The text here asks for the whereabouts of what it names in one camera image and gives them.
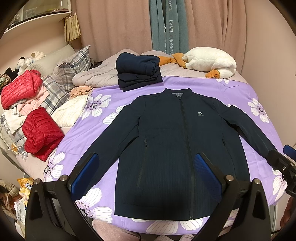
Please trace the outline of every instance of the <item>teal curtain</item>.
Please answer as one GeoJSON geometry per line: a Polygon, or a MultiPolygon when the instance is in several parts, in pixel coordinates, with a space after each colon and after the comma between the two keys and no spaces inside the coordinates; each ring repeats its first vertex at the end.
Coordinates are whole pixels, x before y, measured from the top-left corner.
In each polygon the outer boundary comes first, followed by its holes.
{"type": "Polygon", "coordinates": [[[177,0],[177,13],[179,24],[179,51],[186,53],[189,51],[188,44],[188,27],[186,18],[186,9],[184,0],[177,0]]]}
{"type": "Polygon", "coordinates": [[[149,0],[150,26],[153,50],[166,52],[165,27],[161,0],[149,0]]]}
{"type": "Polygon", "coordinates": [[[149,0],[149,8],[153,50],[186,53],[189,47],[184,0],[149,0]]]}
{"type": "Polygon", "coordinates": [[[179,52],[179,23],[176,0],[166,1],[166,53],[179,52]]]}

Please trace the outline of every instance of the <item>red down jacket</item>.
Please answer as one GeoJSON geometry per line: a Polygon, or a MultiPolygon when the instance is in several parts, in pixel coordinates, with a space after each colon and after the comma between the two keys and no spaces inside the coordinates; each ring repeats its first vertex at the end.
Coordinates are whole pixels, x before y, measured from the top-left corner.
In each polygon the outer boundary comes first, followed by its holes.
{"type": "Polygon", "coordinates": [[[39,107],[28,114],[22,125],[22,131],[27,138],[26,152],[32,153],[44,162],[65,136],[44,107],[39,107]]]}
{"type": "Polygon", "coordinates": [[[40,73],[37,70],[26,70],[9,85],[2,89],[1,103],[5,110],[20,99],[34,97],[42,84],[40,73]]]}

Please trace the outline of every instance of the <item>jacket sleeve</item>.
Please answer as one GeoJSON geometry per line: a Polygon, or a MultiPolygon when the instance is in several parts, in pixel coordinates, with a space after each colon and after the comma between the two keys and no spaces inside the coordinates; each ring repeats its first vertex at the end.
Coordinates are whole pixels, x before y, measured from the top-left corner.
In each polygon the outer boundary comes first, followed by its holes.
{"type": "Polygon", "coordinates": [[[107,170],[114,164],[126,146],[139,136],[138,124],[145,109],[143,97],[136,98],[131,104],[123,107],[113,122],[91,144],[81,159],[90,152],[99,157],[99,168],[89,187],[97,184],[107,170]]]}
{"type": "Polygon", "coordinates": [[[268,152],[276,149],[255,122],[241,109],[230,106],[227,107],[221,101],[214,99],[214,106],[220,116],[235,128],[246,142],[254,148],[265,159],[268,152]]]}
{"type": "Polygon", "coordinates": [[[8,190],[8,194],[10,194],[12,198],[19,194],[20,189],[10,182],[0,180],[0,185],[8,190]]]}
{"type": "Polygon", "coordinates": [[[2,210],[3,210],[3,212],[4,212],[7,216],[9,216],[9,217],[11,217],[11,218],[17,220],[17,217],[16,217],[15,214],[12,214],[10,211],[8,211],[8,210],[7,210],[6,208],[4,208],[4,207],[2,207],[2,210]]]}

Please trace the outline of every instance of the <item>black clothing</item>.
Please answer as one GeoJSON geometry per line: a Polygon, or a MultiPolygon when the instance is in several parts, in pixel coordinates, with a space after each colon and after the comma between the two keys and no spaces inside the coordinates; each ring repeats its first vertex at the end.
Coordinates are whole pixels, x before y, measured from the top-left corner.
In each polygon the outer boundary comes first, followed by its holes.
{"type": "Polygon", "coordinates": [[[19,72],[19,69],[15,69],[14,71],[11,70],[11,68],[8,68],[4,74],[7,74],[10,77],[11,82],[18,76],[17,73],[19,72]]]}
{"type": "Polygon", "coordinates": [[[100,62],[94,62],[94,64],[91,64],[90,69],[93,69],[93,68],[96,68],[96,67],[100,66],[103,62],[104,62],[104,60],[102,60],[100,62]]]}
{"type": "Polygon", "coordinates": [[[159,62],[159,57],[153,55],[120,54],[116,60],[119,87],[125,92],[163,82],[159,62]]]}
{"type": "Polygon", "coordinates": [[[120,158],[115,215],[198,219],[211,215],[217,202],[194,170],[193,158],[203,152],[225,175],[250,181],[239,133],[264,158],[275,149],[239,108],[191,89],[165,89],[125,106],[80,161],[90,152],[98,154],[90,188],[120,158]]]}

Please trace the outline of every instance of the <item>pink curtain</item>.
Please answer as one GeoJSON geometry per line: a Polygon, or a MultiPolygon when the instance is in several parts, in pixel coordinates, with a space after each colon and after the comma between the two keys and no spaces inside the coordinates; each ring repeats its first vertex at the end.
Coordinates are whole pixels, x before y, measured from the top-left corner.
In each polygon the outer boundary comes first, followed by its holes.
{"type": "Polygon", "coordinates": [[[185,0],[189,49],[214,47],[230,54],[240,73],[246,46],[244,0],[185,0]]]}
{"type": "Polygon", "coordinates": [[[101,61],[126,48],[139,54],[152,50],[149,0],[76,0],[74,5],[91,58],[101,61]]]}

